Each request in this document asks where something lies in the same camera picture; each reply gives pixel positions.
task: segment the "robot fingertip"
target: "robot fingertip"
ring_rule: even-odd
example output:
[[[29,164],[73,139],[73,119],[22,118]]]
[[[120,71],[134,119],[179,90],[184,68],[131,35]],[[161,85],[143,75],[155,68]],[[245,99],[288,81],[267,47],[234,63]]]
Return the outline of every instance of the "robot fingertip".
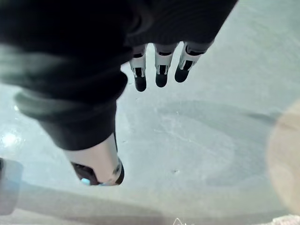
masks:
[[[165,74],[156,74],[156,85],[160,88],[164,87],[167,84],[167,75]]]
[[[146,83],[146,77],[137,77],[135,78],[135,88],[139,91],[142,92],[146,90],[147,83]]]
[[[177,70],[175,73],[175,80],[178,83],[184,82],[188,77],[188,73],[189,73],[188,70],[183,70],[183,69],[180,69],[179,67],[177,67]]]

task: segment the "concrete floor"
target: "concrete floor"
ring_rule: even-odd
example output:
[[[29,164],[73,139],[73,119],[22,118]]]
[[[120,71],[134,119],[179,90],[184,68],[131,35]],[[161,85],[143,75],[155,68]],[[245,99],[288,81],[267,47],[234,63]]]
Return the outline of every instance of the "concrete floor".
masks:
[[[290,163],[298,157],[289,150],[300,125],[285,132],[289,141],[278,132],[288,129],[285,115],[300,116],[299,11],[299,0],[240,0],[184,83],[173,77],[182,44],[165,88],[155,85],[153,45],[145,92],[124,65],[119,187],[78,181],[62,151],[15,108],[16,88],[0,86],[0,224],[245,225],[300,212],[292,198],[300,173]]]

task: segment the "black sweater sleeve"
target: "black sweater sleeve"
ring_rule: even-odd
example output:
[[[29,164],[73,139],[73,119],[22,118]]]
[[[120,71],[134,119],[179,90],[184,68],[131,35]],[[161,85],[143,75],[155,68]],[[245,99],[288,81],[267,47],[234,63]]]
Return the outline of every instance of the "black sweater sleeve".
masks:
[[[0,81],[22,87],[20,111],[59,147],[86,149],[114,132],[133,17],[123,0],[1,2]]]

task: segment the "floor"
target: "floor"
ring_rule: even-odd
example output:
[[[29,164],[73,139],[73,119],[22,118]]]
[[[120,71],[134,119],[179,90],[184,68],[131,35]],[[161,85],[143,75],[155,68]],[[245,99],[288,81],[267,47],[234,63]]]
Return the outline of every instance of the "floor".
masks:
[[[125,180],[78,181],[62,151],[0,86],[0,224],[249,225],[300,213],[300,1],[240,0],[184,83],[119,99]]]

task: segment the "robotic hand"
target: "robotic hand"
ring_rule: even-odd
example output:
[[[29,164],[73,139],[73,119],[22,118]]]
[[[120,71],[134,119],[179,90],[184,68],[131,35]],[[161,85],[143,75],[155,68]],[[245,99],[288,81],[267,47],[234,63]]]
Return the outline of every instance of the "robotic hand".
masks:
[[[160,88],[167,84],[168,70],[171,66],[173,53],[178,43],[171,45],[154,44],[155,47],[155,68],[156,68],[156,85]],[[201,44],[196,42],[184,42],[180,61],[175,73],[175,80],[179,83],[184,82],[188,77],[188,73],[204,54],[209,44]],[[135,76],[135,87],[138,91],[146,89],[146,47],[141,45],[133,48],[134,56],[130,61],[131,70]]]
[[[214,41],[237,0],[10,0],[0,5],[0,81],[17,85],[17,106],[36,119],[90,185],[119,185],[116,101],[130,61],[146,89],[145,49],[155,43],[156,84],[184,47],[175,80]]]

